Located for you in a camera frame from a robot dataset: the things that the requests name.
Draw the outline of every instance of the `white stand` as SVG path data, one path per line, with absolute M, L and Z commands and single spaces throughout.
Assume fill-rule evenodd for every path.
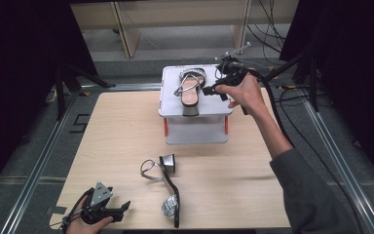
M 163 69 L 159 114 L 164 118 L 166 143 L 224 143 L 228 139 L 228 115 L 233 112 L 228 107 L 229 101 L 222 101 L 220 96 L 204 96 L 200 92 L 199 116 L 185 117 L 182 114 L 181 97 L 175 96 L 174 91 L 180 85 L 180 72 L 188 68 L 205 70 L 205 87 L 216 81 L 215 65 L 167 66 Z

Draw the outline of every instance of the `light wood tabletop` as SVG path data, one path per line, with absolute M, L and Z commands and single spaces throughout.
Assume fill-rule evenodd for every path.
M 263 90 L 264 99 L 270 106 Z M 175 155 L 172 182 L 180 192 L 180 229 L 288 227 L 282 189 L 260 132 L 237 108 L 229 116 L 229 138 L 219 144 L 168 145 L 158 114 L 160 92 L 104 93 L 98 98 L 57 206 L 69 213 L 98 181 L 113 187 L 107 208 L 131 201 L 110 229 L 173 229 L 162 214 L 168 191 L 163 182 L 140 175 L 140 166 Z M 161 176 L 160 170 L 151 176 Z M 64 214 L 53 214 L 50 224 Z

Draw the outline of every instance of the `gray sleeve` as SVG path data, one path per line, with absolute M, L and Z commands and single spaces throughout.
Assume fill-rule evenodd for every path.
M 296 149 L 284 152 L 270 164 L 283 188 L 293 233 L 358 232 L 351 215 Z

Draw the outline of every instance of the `sandal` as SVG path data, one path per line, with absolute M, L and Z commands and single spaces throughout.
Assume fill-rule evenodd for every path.
M 174 95 L 181 97 L 183 116 L 198 116 L 199 90 L 206 84 L 206 72 L 202 68 L 189 68 L 179 78 L 181 83 Z

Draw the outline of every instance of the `shoe heel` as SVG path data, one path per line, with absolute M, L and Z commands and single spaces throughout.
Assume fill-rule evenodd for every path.
M 198 116 L 199 115 L 199 107 L 196 106 L 184 106 L 183 108 L 183 116 Z

